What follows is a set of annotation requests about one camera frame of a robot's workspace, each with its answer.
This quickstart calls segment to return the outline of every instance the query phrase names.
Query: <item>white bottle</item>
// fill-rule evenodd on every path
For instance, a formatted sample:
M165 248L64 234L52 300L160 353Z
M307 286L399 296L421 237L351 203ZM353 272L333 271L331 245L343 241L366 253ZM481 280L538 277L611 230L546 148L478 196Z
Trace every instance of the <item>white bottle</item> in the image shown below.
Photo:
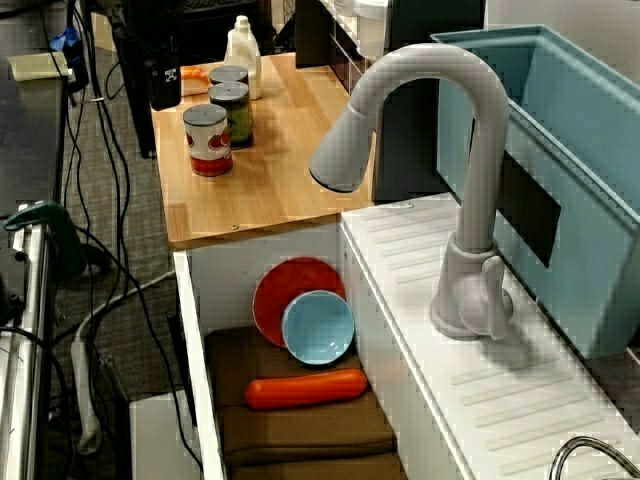
M249 95L251 100L262 94L262 64L258 42L251 33L249 19L244 15L236 18L236 24L229 32L225 65L241 65L249 71Z

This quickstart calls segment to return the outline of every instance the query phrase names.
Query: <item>can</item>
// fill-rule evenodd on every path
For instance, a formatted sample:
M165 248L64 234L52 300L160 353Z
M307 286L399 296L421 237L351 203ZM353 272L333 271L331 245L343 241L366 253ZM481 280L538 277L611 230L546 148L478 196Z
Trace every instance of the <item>can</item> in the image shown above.
M227 112L218 105L196 105L182 115L189 145L191 169L215 177L233 167Z
M211 85L224 82L240 82L249 86L249 70L240 65L223 65L209 72Z
M248 147L253 143L253 118L249 87L240 82L223 82L209 88L209 100L227 111L231 148Z

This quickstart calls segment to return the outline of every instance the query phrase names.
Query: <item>green clamp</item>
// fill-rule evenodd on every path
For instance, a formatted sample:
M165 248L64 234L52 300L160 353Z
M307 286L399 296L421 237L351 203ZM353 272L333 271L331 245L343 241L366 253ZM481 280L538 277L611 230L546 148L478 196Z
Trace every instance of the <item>green clamp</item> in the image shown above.
M66 282L82 275L87 268L87 257L69 213L59 203L36 202L5 220L4 229L7 232L15 232L28 225L42 224L49 226L58 251L54 269L55 280Z

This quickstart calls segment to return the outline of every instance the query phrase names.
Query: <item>blue bowl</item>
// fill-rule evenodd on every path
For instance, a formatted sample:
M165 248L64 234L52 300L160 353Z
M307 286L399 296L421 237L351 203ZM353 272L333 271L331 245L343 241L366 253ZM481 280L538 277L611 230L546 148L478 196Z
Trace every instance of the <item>blue bowl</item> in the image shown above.
M347 302L314 290L298 295L282 316L282 336L291 354L308 365L326 365L347 351L355 325Z

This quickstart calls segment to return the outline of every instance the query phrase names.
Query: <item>faucet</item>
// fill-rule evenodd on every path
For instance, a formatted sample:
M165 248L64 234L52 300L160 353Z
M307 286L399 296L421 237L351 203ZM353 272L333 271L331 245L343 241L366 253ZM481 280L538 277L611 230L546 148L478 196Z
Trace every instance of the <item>faucet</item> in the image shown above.
M476 121L461 212L447 243L431 320L451 338L489 335L500 340L513 314L513 302L502 289L504 263L493 240L509 111L504 87L485 62L462 48L441 44L410 45L385 55L354 87L311 157L309 172L326 189L356 190L367 167L375 117L386 97L423 78L449 80L465 90Z
M613 448L611 445L603 442L602 440L598 440L597 438L592 437L574 437L568 442L566 442L555 458L553 459L553 463L551 464L551 471L549 472L549 480L560 480L560 475L562 474L562 467L564 466L564 462L567 461L571 452L573 452L576 448L579 447L590 447L594 450L598 450L599 452L604 453L609 458L616 461L618 465L626 470L626 472L631 475L632 478L640 478L640 470L636 467L627 457L622 455L618 450Z

